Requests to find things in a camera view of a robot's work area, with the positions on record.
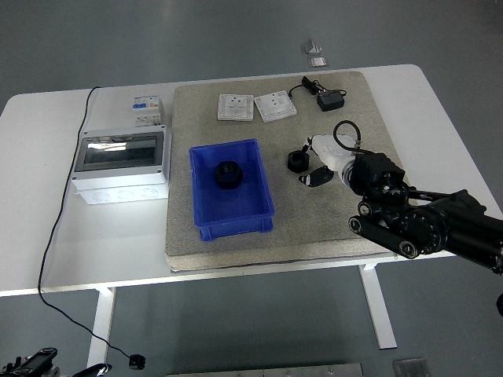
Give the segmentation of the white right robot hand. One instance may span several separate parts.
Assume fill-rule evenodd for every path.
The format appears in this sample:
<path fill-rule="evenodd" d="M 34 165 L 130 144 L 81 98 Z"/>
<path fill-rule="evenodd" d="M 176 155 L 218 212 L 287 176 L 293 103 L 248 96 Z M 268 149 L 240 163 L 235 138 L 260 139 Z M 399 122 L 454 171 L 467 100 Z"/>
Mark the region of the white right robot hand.
<path fill-rule="evenodd" d="M 340 146 L 331 135 L 314 135 L 307 138 L 301 151 L 313 150 L 321 160 L 322 166 L 307 175 L 300 176 L 299 181 L 314 188 L 328 183 L 337 176 L 346 186 L 350 186 L 355 156 L 352 151 L 343 148 L 344 146 Z"/>

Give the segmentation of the black-white left robot hand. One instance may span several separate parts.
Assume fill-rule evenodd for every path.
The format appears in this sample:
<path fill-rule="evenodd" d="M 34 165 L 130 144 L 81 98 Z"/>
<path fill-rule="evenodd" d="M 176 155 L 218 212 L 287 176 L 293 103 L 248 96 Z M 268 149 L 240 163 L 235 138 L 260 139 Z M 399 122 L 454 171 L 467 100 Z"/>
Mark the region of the black-white left robot hand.
<path fill-rule="evenodd" d="M 111 370 L 112 366 L 110 364 L 99 363 L 75 373 L 72 377 L 101 377 L 105 376 Z"/>

